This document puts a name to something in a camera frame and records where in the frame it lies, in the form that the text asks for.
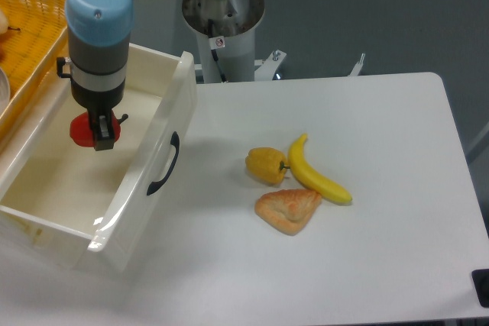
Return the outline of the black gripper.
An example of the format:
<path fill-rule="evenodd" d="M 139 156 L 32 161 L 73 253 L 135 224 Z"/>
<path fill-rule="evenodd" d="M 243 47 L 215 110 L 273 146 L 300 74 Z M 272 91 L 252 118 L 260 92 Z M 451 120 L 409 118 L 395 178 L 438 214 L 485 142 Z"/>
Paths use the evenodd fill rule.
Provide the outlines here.
<path fill-rule="evenodd" d="M 112 126 L 113 108 L 124 95 L 125 81 L 114 89 L 92 91 L 71 82 L 74 100 L 86 109 L 91 117 L 91 129 L 95 151 L 111 150 L 115 145 L 115 132 Z"/>

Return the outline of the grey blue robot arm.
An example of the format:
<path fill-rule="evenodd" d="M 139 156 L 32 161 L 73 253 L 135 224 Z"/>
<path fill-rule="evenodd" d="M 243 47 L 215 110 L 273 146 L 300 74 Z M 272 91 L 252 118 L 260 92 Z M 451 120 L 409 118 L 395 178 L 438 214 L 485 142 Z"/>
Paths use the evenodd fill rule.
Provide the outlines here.
<path fill-rule="evenodd" d="M 69 55 L 57 59 L 57 75 L 86 109 L 82 131 L 70 136 L 81 147 L 111 150 L 120 137 L 113 108 L 124 95 L 134 0 L 66 0 L 65 18 Z"/>

